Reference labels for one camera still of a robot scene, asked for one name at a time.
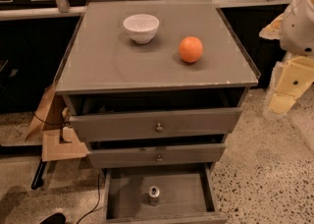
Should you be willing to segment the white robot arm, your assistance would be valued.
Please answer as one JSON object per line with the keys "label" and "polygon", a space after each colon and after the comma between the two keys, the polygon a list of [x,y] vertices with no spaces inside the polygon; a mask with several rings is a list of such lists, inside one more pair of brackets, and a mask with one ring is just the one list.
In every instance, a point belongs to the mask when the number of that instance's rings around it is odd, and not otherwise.
{"label": "white robot arm", "polygon": [[314,0],[292,0],[259,36],[277,39],[286,52],[273,68],[264,106],[264,116],[277,120],[314,83]]}

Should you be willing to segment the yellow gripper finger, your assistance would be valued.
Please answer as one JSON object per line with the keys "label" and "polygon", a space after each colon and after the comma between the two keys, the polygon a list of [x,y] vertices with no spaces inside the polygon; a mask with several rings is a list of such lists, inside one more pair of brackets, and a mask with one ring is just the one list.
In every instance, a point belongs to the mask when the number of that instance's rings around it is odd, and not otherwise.
{"label": "yellow gripper finger", "polygon": [[281,119],[314,83],[314,58],[288,55],[277,62],[267,90],[263,115]]}
{"label": "yellow gripper finger", "polygon": [[268,25],[260,30],[259,36],[264,39],[279,40],[283,16],[283,14],[280,14],[274,18]]}

